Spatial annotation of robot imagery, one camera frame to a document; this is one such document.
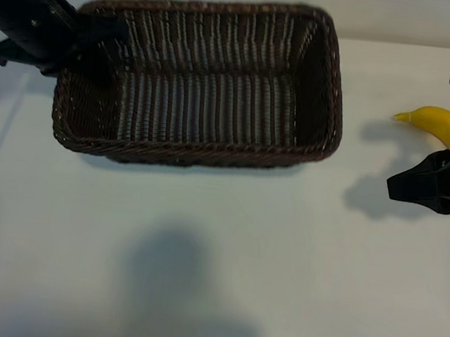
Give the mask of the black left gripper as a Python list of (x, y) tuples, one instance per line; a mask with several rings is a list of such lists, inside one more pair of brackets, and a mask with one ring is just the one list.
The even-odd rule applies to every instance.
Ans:
[(0, 0), (0, 31), (7, 36), (0, 42), (0, 65), (15, 61), (44, 76), (69, 71), (110, 82), (118, 49), (100, 43), (126, 39), (128, 27), (120, 17), (77, 16), (67, 0)]

